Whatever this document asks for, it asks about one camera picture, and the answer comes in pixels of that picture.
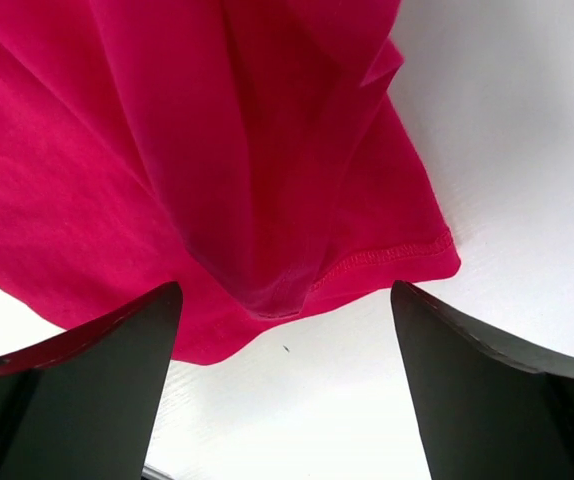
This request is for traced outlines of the red t shirt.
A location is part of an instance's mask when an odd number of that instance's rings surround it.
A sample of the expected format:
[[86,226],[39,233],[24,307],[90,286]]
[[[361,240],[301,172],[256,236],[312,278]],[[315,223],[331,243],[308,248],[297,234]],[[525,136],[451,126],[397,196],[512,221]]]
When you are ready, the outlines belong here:
[[0,1],[0,289],[66,329],[175,281],[175,359],[461,261],[388,95],[396,1]]

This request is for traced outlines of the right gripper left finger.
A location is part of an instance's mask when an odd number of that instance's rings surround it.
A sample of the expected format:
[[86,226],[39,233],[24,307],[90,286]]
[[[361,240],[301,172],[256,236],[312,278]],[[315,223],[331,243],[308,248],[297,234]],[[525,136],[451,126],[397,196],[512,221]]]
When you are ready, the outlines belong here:
[[0,479],[139,479],[182,309],[174,282],[0,356]]

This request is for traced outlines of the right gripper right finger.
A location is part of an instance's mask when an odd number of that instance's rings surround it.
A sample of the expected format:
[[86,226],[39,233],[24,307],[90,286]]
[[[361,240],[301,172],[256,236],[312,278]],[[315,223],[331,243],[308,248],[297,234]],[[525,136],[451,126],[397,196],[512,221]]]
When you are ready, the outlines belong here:
[[391,289],[394,326],[434,479],[574,479],[574,357]]

